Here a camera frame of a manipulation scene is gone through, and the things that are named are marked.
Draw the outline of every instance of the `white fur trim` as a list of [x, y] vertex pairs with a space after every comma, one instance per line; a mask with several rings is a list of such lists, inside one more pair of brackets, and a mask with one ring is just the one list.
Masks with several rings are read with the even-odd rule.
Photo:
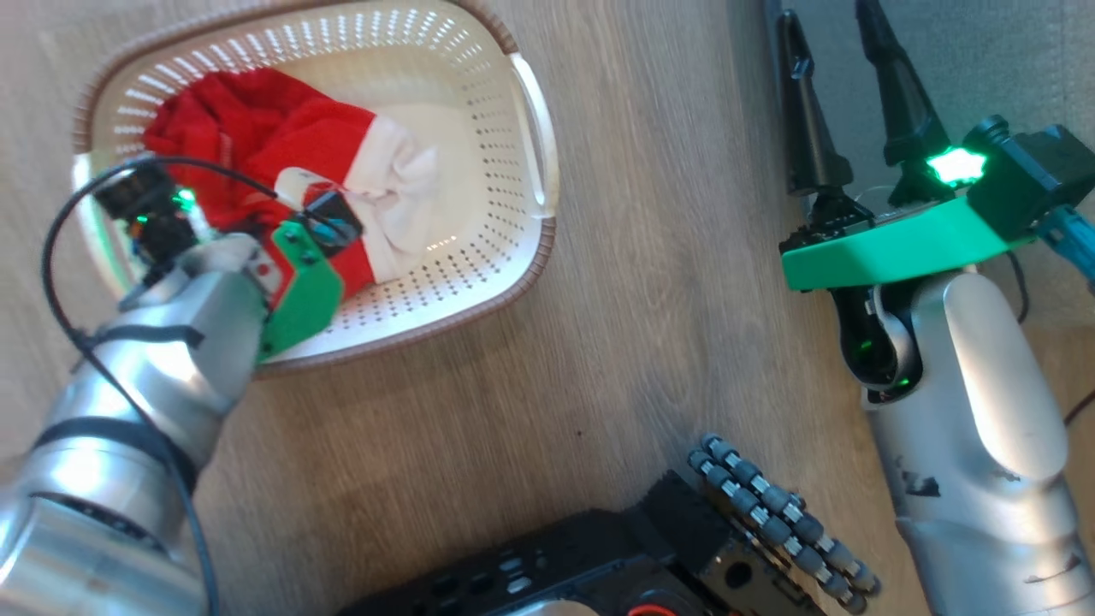
[[343, 178], [366, 228], [365, 252], [378, 282], [413, 268], [426, 251], [437, 189], [437, 148], [419, 149], [414, 135], [378, 115]]

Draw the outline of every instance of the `basket handle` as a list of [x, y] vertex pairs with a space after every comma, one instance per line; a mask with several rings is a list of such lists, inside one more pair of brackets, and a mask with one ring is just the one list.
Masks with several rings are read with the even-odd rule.
[[[552, 127], [551, 115], [548, 113], [548, 102], [544, 101], [543, 91], [540, 90], [540, 83], [537, 82], [532, 67], [525, 61], [521, 54], [515, 51], [509, 55], [509, 59], [514, 62], [517, 82], [521, 85], [525, 103], [531, 112], [518, 115], [525, 150], [529, 156], [529, 167], [532, 170], [532, 193], [537, 205], [540, 206], [540, 211], [535, 217], [554, 218], [555, 209], [558, 206], [558, 150], [555, 148], [555, 129]], [[531, 128], [526, 115], [532, 118]], [[540, 152], [539, 164], [537, 150]]]

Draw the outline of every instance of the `brown basket rim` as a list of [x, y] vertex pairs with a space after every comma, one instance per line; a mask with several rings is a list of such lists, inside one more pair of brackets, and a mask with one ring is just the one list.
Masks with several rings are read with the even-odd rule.
[[[123, 46], [104, 61], [95, 77], [83, 89], [76, 108], [76, 125], [72, 130], [72, 144], [77, 155], [91, 151], [91, 124], [99, 98], [102, 96], [106, 84], [114, 79], [126, 66], [137, 58], [147, 54], [163, 49], [174, 45], [201, 36], [210, 32], [216, 32], [226, 27], [231, 27], [253, 20], [265, 19], [275, 15], [291, 13], [302, 9], [313, 9], [334, 4], [354, 4], [357, 2], [369, 2], [372, 0], [295, 0], [292, 2], [277, 7], [255, 5], [230, 11], [222, 11], [206, 16], [169, 26], [132, 40]], [[484, 27], [494, 36], [502, 51], [506, 55], [517, 53], [517, 42], [510, 34], [509, 28], [486, 5], [485, 0], [447, 0], [468, 11], [479, 20]], [[477, 303], [456, 315], [435, 322], [428, 326], [423, 326], [403, 334], [391, 336], [374, 342], [359, 345], [339, 351], [332, 351], [310, 358], [288, 360], [278, 362], [270, 367], [260, 367], [258, 379], [267, 379], [279, 374], [295, 372], [300, 369], [343, 363], [350, 359], [371, 355], [379, 351], [400, 349], [419, 340], [430, 338], [445, 332], [456, 329], [459, 326], [469, 324], [491, 315], [502, 307], [516, 301], [519, 297], [528, 292], [535, 282], [540, 274], [543, 272], [548, 258], [551, 256], [552, 246], [555, 243], [555, 218], [544, 218], [541, 220], [540, 244], [537, 253], [529, 264], [525, 274], [508, 289], [492, 297], [487, 301]]]
[[[292, 13], [303, 9], [314, 9], [318, 7], [330, 7], [335, 4], [355, 4], [357, 2], [369, 2], [372, 0], [295, 0], [288, 4], [277, 7], [255, 5], [242, 9], [233, 9], [214, 13], [210, 15], [195, 18], [173, 26], [168, 26], [155, 32], [151, 32], [123, 45], [120, 49], [111, 55], [99, 69], [95, 75], [84, 86], [76, 106], [74, 126], [72, 128], [72, 146], [77, 154], [91, 151], [91, 123], [92, 115], [99, 104], [99, 97], [106, 89], [106, 84], [114, 79], [123, 68], [137, 58], [158, 51], [164, 47], [174, 45], [193, 38], [216, 32], [226, 27], [231, 27], [244, 22], [260, 20], [264, 18]], [[453, 4], [468, 11], [479, 20], [484, 27], [494, 36], [502, 51], [506, 55], [518, 51], [517, 42], [509, 33], [506, 24], [502, 23], [493, 11], [491, 11], [484, 0], [448, 0]]]

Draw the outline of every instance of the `santa hat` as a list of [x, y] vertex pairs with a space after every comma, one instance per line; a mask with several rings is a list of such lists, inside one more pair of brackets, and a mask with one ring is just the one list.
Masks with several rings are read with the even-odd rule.
[[[221, 231], [258, 231], [268, 240], [303, 206], [310, 185], [330, 179], [344, 186], [365, 228], [359, 243], [331, 259], [344, 297], [403, 275], [425, 251], [437, 150], [419, 148], [391, 118], [276, 70], [205, 75], [160, 106], [143, 142], [159, 154], [238, 170], [280, 195], [269, 199], [211, 171], [173, 166], [175, 179], [194, 190], [206, 219]], [[267, 247], [288, 271], [280, 252]]]

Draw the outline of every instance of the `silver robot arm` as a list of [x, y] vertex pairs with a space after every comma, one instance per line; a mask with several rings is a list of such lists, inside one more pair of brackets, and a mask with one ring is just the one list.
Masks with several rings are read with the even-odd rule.
[[1068, 437], [1003, 293], [975, 272], [933, 276], [907, 323], [919, 382], [868, 390], [865, 408], [932, 613], [1095, 614]]
[[[95, 355], [170, 440], [192, 492], [252, 380], [267, 316], [268, 289], [253, 275], [263, 256], [242, 234], [197, 245], [97, 337]], [[0, 492], [0, 613], [207, 613], [151, 430], [93, 367], [78, 368]]]

